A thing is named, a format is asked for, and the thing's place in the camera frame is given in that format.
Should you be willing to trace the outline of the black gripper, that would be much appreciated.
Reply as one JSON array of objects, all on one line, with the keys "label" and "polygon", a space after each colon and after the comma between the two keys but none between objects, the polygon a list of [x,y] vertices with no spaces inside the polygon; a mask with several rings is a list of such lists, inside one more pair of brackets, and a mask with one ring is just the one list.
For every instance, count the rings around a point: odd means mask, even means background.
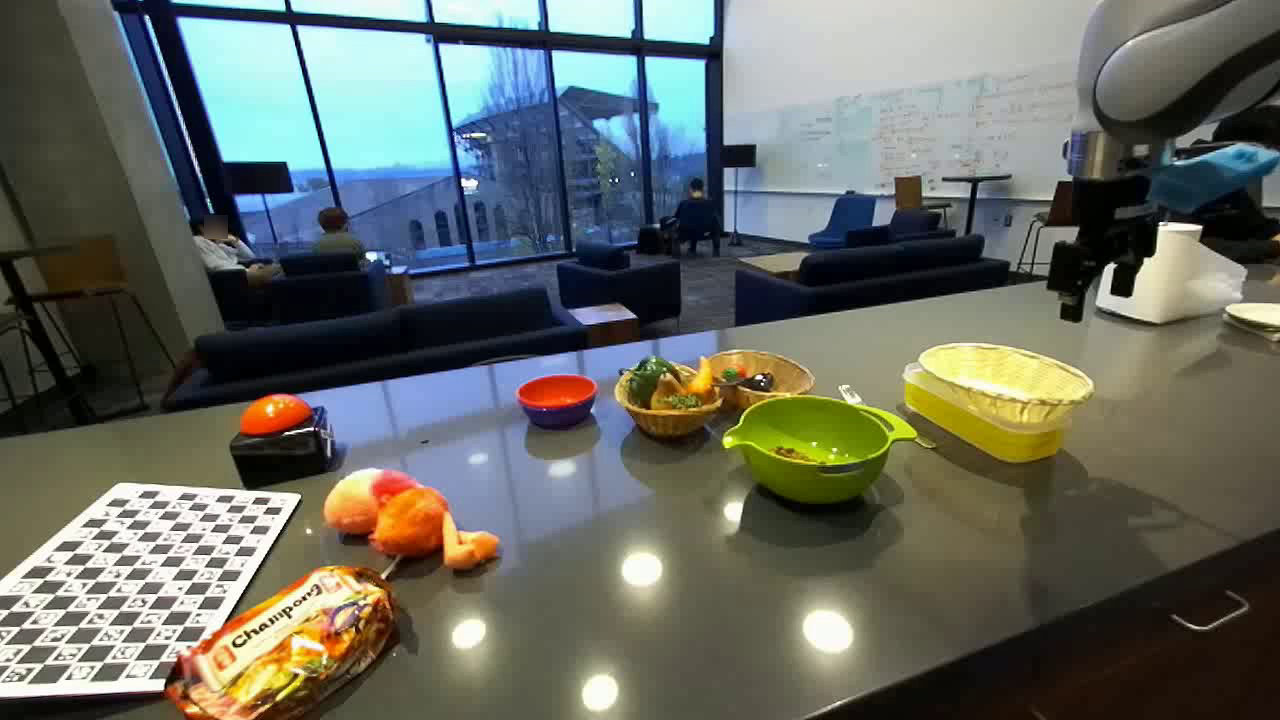
[{"label": "black gripper", "polygon": [[1112,297],[1127,297],[1141,265],[1157,250],[1146,180],[1074,180],[1073,216],[1074,241],[1051,246],[1048,286],[1060,297],[1060,317],[1081,323],[1088,286],[1100,273],[1106,273],[1104,286]]}]

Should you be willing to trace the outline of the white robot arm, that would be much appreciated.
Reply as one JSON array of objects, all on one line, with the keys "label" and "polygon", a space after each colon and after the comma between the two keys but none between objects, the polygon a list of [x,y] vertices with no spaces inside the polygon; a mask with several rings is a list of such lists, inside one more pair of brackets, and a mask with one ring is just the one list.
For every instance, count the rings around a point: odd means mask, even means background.
[{"label": "white robot arm", "polygon": [[1048,292],[1082,321],[1096,279],[1137,286],[1157,226],[1277,166],[1270,140],[1194,155],[1170,144],[1280,92],[1280,0],[1100,0],[1074,54],[1074,104],[1112,166],[1074,180],[1074,237],[1051,246]]}]

